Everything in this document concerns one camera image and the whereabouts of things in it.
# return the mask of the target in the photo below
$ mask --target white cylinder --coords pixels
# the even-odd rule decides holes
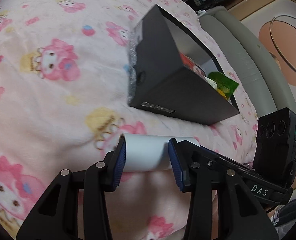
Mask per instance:
[[[160,171],[171,169],[168,142],[187,140],[199,146],[192,137],[152,136],[124,133],[126,140],[126,164],[124,171]]]

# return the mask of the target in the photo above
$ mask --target black box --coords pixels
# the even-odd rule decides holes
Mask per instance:
[[[155,5],[134,32],[136,91],[129,106],[206,125],[239,113],[233,96],[225,100],[182,63],[179,51],[206,75],[223,73],[211,51],[181,22]]]

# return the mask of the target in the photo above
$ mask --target cartoon print fabric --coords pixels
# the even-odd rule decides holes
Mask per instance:
[[[240,163],[253,160],[258,119],[242,85],[241,114],[211,127],[127,106],[129,33],[154,4],[240,82],[180,0],[0,0],[0,222],[11,236],[61,169],[87,169],[123,132],[195,137]],[[171,170],[124,173],[106,195],[113,238],[173,236],[186,224],[189,198]]]

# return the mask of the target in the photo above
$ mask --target green packaging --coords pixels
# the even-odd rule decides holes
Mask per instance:
[[[220,72],[211,72],[208,78],[217,83],[218,89],[220,89],[227,98],[233,95],[233,92],[239,86],[239,83],[235,82],[231,78],[228,78]]]

